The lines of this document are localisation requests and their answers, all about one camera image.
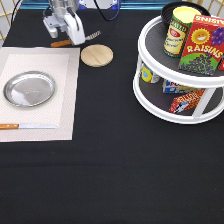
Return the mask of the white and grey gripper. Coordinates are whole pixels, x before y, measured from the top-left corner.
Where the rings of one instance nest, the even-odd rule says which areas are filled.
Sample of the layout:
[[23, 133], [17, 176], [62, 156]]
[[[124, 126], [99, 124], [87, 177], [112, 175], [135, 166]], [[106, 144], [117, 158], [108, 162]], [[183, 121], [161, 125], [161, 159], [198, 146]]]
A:
[[73, 45], [85, 42], [82, 21], [72, 9], [68, 9], [62, 17], [55, 13], [45, 16], [43, 23], [52, 38], [57, 38], [58, 31], [61, 31], [67, 34]]

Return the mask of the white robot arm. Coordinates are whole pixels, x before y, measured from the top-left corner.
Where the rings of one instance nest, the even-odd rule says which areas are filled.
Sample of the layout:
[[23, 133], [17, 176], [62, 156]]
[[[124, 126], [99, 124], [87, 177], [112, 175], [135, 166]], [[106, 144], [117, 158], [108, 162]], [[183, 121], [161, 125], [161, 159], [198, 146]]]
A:
[[43, 12], [43, 23], [52, 38], [58, 31], [65, 32], [73, 45], [85, 42], [83, 24], [76, 11], [78, 0], [48, 0], [49, 6]]

